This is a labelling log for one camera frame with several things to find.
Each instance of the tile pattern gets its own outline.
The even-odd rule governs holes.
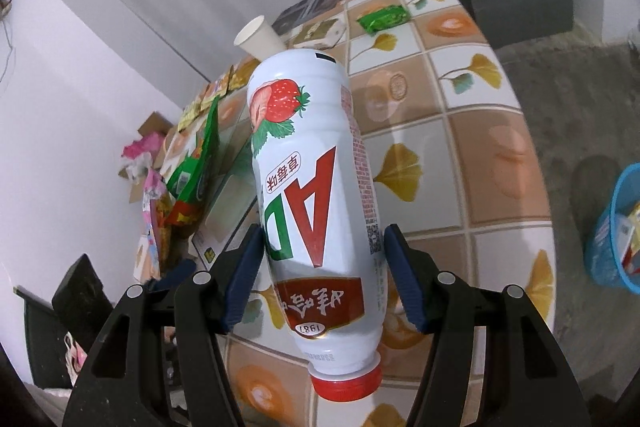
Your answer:
[[[414,17],[407,24],[371,37],[356,22],[369,9],[398,3]],[[494,290],[523,286],[553,327],[556,260],[540,166],[509,80],[476,25],[457,0],[350,0],[316,22],[335,16],[344,18],[347,31],[326,52],[350,76],[382,224],[398,223],[411,247],[468,283]],[[250,127],[246,111],[238,116],[232,103],[226,106],[238,123],[222,133],[225,151],[218,161],[226,175],[209,217],[211,241],[230,249],[258,216],[255,206],[230,211],[230,195],[244,186],[236,156]],[[243,204],[251,205],[248,200]],[[404,425],[432,338],[408,322],[390,275],[388,281],[378,347],[383,384],[365,399],[332,403],[312,389],[263,263],[242,322],[224,343],[244,417],[296,427]],[[478,328],[463,425],[478,413],[483,369],[484,331]]]

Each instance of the paper cup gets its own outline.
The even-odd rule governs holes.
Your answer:
[[[286,51],[278,34],[264,20],[264,15],[257,16],[242,28],[234,40],[234,45],[240,46],[260,61]]]

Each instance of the qr code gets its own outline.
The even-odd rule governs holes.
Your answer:
[[[369,252],[373,255],[382,250],[380,243],[380,229],[377,223],[367,225],[367,235],[369,235]]]

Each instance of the blue plastic basket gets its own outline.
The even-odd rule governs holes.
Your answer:
[[[634,163],[620,174],[611,201],[598,218],[593,236],[584,250],[584,265],[597,284],[628,288],[640,295],[640,274],[629,276],[623,270],[615,237],[615,215],[628,215],[638,201],[640,163]]]

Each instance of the plastic bottle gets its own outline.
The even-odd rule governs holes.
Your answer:
[[[386,262],[364,143],[344,68],[314,50],[261,63],[248,84],[260,219],[290,333],[316,392],[373,393]]]

